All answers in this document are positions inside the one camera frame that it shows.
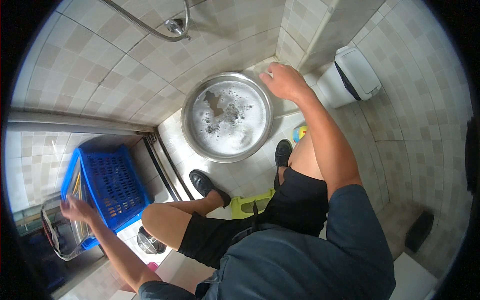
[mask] blue laundry basket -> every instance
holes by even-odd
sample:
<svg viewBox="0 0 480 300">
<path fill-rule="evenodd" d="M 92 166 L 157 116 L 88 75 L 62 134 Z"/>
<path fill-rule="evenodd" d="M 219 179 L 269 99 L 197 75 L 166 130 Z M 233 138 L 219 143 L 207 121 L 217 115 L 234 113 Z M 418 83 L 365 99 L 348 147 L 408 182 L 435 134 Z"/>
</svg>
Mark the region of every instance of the blue laundry basket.
<svg viewBox="0 0 480 300">
<path fill-rule="evenodd" d="M 78 158 L 93 202 L 109 229 L 118 233 L 141 219 L 150 198 L 133 169 L 127 147 L 122 145 L 114 153 L 86 153 L 75 149 L 60 190 L 63 200 Z M 95 237 L 82 243 L 85 250 L 96 245 Z"/>
</svg>

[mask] metal shower hose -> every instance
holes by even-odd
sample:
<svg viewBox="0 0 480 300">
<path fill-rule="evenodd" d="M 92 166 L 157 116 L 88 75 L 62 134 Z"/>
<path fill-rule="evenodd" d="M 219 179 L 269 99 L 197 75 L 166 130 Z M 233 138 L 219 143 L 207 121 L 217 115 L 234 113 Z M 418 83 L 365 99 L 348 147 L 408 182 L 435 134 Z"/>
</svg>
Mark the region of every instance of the metal shower hose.
<svg viewBox="0 0 480 300">
<path fill-rule="evenodd" d="M 163 39 L 167 42 L 177 42 L 187 37 L 188 27 L 190 25 L 190 8 L 188 6 L 188 0 L 183 0 L 184 6 L 185 6 L 185 29 L 183 30 L 183 33 L 181 35 L 176 37 L 166 36 L 159 33 L 158 31 L 151 28 L 147 24 L 135 18 L 131 13 L 124 10 L 122 7 L 120 7 L 118 4 L 116 4 L 112 0 L 98 0 L 98 1 L 110 7 L 110 9 L 112 9 L 113 11 L 118 12 L 122 17 L 127 19 L 130 23 L 140 27 L 141 29 L 148 32 L 149 34 L 153 35 L 154 37 Z"/>
</svg>

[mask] hand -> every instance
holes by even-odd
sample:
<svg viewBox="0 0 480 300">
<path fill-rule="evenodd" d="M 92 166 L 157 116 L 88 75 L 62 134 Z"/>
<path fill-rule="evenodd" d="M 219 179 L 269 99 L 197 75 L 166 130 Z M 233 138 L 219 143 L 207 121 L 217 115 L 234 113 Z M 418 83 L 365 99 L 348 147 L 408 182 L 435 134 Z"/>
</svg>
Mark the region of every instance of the hand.
<svg viewBox="0 0 480 300">
<path fill-rule="evenodd" d="M 67 201 L 60 203 L 60 210 L 65 218 L 86 223 L 89 223 L 97 215 L 88 203 L 72 195 L 67 195 Z"/>
<path fill-rule="evenodd" d="M 267 73 L 261 73 L 260 79 L 267 85 L 272 93 L 282 99 L 287 99 L 298 104 L 303 99 L 316 98 L 315 93 L 303 79 L 303 76 L 291 66 L 272 62 L 267 69 L 273 78 Z"/>
</svg>

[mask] soapy water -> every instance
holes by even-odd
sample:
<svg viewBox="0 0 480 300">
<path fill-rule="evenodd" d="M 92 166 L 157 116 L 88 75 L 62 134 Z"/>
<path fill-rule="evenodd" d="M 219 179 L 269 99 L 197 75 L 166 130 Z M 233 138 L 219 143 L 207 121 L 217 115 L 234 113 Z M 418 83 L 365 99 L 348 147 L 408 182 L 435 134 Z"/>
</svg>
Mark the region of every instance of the soapy water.
<svg viewBox="0 0 480 300">
<path fill-rule="evenodd" d="M 250 86 L 236 81 L 212 85 L 195 100 L 191 130 L 207 151 L 222 156 L 240 154 L 261 137 L 266 110 Z"/>
</svg>

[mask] stainless steel basin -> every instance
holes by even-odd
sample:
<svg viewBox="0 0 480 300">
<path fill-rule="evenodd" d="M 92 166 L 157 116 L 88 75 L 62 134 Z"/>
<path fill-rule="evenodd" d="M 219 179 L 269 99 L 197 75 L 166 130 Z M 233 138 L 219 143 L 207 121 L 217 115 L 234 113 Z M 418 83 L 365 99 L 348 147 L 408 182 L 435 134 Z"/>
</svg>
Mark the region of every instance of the stainless steel basin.
<svg viewBox="0 0 480 300">
<path fill-rule="evenodd" d="M 200 156 L 219 163 L 243 160 L 268 139 L 273 106 L 265 89 L 237 72 L 200 81 L 181 113 L 183 135 Z"/>
</svg>

